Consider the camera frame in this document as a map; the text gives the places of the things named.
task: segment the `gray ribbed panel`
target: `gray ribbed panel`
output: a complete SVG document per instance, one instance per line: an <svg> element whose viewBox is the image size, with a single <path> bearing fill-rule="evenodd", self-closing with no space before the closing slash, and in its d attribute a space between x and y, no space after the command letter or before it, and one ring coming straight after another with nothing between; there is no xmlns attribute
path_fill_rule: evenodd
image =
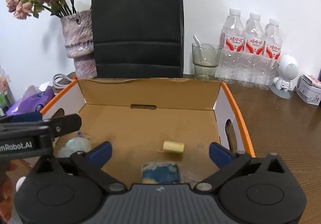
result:
<svg viewBox="0 0 321 224"><path fill-rule="evenodd" d="M238 224L225 216L209 195L188 185L133 185L112 195L101 210L83 224Z"/></svg>

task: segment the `white speaker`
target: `white speaker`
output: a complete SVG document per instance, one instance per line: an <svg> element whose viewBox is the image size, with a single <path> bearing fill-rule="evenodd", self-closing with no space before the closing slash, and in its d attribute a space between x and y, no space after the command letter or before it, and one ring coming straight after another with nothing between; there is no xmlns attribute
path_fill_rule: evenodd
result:
<svg viewBox="0 0 321 224"><path fill-rule="evenodd" d="M295 79L298 74L298 62L296 59L290 55L283 55L277 67L278 77L274 78L273 83L275 85L271 86L271 91L277 96L284 99L289 99L291 95L288 90L292 89L291 80Z"/></svg>

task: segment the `red and white label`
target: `red and white label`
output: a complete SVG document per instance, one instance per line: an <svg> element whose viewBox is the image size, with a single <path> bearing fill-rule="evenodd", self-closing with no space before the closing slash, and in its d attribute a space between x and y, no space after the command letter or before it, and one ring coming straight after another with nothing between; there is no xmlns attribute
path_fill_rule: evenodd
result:
<svg viewBox="0 0 321 224"><path fill-rule="evenodd" d="M231 51L241 52L243 50L244 37L226 34L224 48Z"/></svg>
<svg viewBox="0 0 321 224"><path fill-rule="evenodd" d="M264 56L273 58L273 59L278 59L280 57L281 53L281 45L275 44L275 43L269 43L265 42L265 47L264 47Z"/></svg>
<svg viewBox="0 0 321 224"><path fill-rule="evenodd" d="M264 40L256 37L247 37L244 52L262 55L264 49Z"/></svg>

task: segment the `bottle cap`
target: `bottle cap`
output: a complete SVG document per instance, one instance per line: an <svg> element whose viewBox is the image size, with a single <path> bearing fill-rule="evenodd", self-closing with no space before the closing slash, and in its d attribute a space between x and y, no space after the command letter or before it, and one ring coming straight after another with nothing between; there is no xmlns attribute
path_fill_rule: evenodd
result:
<svg viewBox="0 0 321 224"><path fill-rule="evenodd" d="M257 20L261 20L261 15L260 14L257 14L257 13L250 13L250 18L254 18L254 19L257 19Z"/></svg>
<svg viewBox="0 0 321 224"><path fill-rule="evenodd" d="M276 19L270 18L270 24L275 25L275 26L279 26L280 22Z"/></svg>
<svg viewBox="0 0 321 224"><path fill-rule="evenodd" d="M230 8L230 15L240 16L241 15L241 10Z"/></svg>

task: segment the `black paper bag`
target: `black paper bag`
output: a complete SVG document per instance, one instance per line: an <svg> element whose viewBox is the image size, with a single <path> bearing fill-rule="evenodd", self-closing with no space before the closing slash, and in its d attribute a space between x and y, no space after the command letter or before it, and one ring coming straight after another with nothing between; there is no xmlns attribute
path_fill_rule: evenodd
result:
<svg viewBox="0 0 321 224"><path fill-rule="evenodd" d="M92 0L100 78L182 77L183 0Z"/></svg>

